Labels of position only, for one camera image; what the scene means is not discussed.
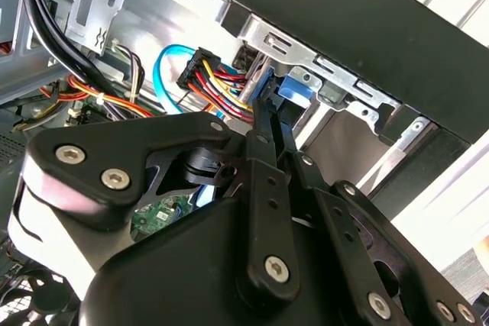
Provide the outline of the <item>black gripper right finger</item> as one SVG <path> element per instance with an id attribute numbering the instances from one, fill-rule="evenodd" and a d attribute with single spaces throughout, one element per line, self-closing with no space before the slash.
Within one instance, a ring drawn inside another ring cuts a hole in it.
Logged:
<path id="1" fill-rule="evenodd" d="M 311 224 L 314 265 L 343 325 L 481 325 L 475 309 L 349 181 L 327 184 L 274 119 L 293 217 Z"/>

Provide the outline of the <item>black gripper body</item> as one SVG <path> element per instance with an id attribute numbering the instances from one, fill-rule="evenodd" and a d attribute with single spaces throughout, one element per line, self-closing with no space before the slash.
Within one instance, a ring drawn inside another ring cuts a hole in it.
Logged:
<path id="1" fill-rule="evenodd" d="M 81 325 L 357 325 L 319 233 L 293 224 L 300 293 L 258 310 L 239 294 L 244 256 L 238 203 L 207 205 L 111 258 L 91 282 Z"/>

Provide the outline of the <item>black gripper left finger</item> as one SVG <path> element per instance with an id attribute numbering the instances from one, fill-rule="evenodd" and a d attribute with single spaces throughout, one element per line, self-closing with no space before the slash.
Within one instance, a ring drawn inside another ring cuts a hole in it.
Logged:
<path id="1" fill-rule="evenodd" d="M 137 208 L 217 186 L 244 211 L 240 290 L 289 302 L 300 289 L 285 162 L 295 152 L 291 127 L 263 100 L 246 134 L 205 112 L 43 131 L 22 167 L 22 249 L 85 295 L 131 246 Z"/>

